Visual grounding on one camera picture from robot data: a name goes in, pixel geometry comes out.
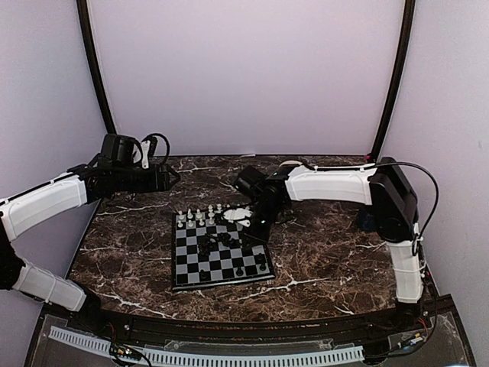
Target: black wire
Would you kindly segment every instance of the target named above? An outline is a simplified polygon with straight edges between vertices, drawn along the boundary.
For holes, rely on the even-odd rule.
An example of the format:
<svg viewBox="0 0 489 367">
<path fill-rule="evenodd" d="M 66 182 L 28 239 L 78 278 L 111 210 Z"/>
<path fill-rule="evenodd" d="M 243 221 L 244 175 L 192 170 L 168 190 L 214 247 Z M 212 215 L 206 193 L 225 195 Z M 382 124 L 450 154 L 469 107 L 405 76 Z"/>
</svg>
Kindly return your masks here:
<svg viewBox="0 0 489 367">
<path fill-rule="evenodd" d="M 167 145 L 167 152 L 163 156 L 163 164 L 165 164 L 168 161 L 168 157 L 170 156 L 170 141 L 168 141 L 167 137 L 163 134 L 160 134 L 159 132 L 154 132 L 153 134 L 149 134 L 146 138 L 143 139 L 143 141 L 148 140 L 149 138 L 157 136 L 159 138 L 162 138 Z M 156 155 L 154 156 L 155 158 L 161 158 L 162 156 Z"/>
</svg>

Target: white wall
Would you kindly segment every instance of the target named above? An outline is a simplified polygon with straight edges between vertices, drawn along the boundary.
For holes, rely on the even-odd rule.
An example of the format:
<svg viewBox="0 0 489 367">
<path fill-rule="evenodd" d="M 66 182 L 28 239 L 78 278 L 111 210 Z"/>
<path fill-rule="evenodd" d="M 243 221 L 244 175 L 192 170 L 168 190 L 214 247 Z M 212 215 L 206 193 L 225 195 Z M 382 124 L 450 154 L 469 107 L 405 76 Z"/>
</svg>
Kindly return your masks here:
<svg viewBox="0 0 489 367">
<path fill-rule="evenodd" d="M 104 128 L 74 0 L 4 0 L 0 34 L 0 197 L 7 197 L 88 161 Z M 92 211 L 64 213 L 13 245 L 65 275 Z M 40 306 L 0 291 L 0 365 L 24 364 Z"/>
<path fill-rule="evenodd" d="M 481 366 L 489 365 L 487 40 L 486 0 L 418 2 L 383 152 L 424 165 L 439 181 L 439 209 L 425 249 L 440 291 L 455 299 Z M 432 185 L 420 175 L 410 177 L 426 218 Z"/>
<path fill-rule="evenodd" d="M 118 130 L 174 154 L 367 154 L 403 3 L 90 2 Z"/>
</svg>

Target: table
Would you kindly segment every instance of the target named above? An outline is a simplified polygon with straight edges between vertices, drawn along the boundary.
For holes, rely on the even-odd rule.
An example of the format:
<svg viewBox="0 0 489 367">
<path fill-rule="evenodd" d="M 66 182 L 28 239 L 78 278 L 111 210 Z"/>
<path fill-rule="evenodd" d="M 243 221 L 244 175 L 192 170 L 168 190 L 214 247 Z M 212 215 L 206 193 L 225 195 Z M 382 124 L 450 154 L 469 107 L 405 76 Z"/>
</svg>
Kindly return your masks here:
<svg viewBox="0 0 489 367">
<path fill-rule="evenodd" d="M 103 200 L 80 245 L 70 279 L 102 298 L 106 310 L 216 322 L 309 320 L 394 306 L 390 255 L 376 233 L 355 225 L 360 205 L 306 200 L 272 228 L 273 281 L 171 291 L 171 217 L 209 204 L 246 203 L 231 183 L 254 165 L 273 172 L 287 160 L 319 166 L 363 164 L 362 157 L 173 157 L 182 180 L 169 192 Z"/>
</svg>

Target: robotic arm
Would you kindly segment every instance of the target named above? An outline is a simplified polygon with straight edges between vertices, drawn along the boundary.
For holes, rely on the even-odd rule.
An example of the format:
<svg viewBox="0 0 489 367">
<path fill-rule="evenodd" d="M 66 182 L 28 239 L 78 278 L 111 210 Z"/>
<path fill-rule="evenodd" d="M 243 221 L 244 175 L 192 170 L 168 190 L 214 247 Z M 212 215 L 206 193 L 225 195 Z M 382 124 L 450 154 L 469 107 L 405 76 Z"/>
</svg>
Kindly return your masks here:
<svg viewBox="0 0 489 367">
<path fill-rule="evenodd" d="M 268 177 L 252 166 L 246 167 L 234 186 L 255 203 L 253 211 L 241 221 L 246 223 L 243 233 L 247 242 L 266 243 L 277 215 L 292 201 L 362 203 L 374 217 L 373 229 L 390 249 L 398 303 L 419 309 L 423 274 L 417 253 L 420 241 L 417 197 L 396 164 L 393 158 L 353 167 L 311 167 L 285 162 Z"/>
<path fill-rule="evenodd" d="M 50 182 L 0 200 L 0 289 L 15 289 L 70 311 L 87 307 L 88 291 L 19 258 L 11 242 L 52 216 L 120 191 L 169 190 L 180 175 L 165 163 L 166 158 L 162 163 L 150 163 L 157 147 L 156 136 L 148 135 L 139 143 L 123 135 L 106 135 L 101 153 L 89 164 L 70 168 Z M 140 158 L 134 162 L 138 153 Z"/>
</svg>

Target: chess piece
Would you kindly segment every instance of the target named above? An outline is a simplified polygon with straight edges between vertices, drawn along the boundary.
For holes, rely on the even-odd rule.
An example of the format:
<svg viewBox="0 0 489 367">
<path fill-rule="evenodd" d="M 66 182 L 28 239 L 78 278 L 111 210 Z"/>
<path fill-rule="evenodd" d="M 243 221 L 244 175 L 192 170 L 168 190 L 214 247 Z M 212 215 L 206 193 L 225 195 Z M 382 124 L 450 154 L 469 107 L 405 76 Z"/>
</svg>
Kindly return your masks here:
<svg viewBox="0 0 489 367">
<path fill-rule="evenodd" d="M 267 259 L 265 258 L 264 254 L 258 254 L 257 263 L 260 264 L 261 271 L 267 270 Z"/>
</svg>

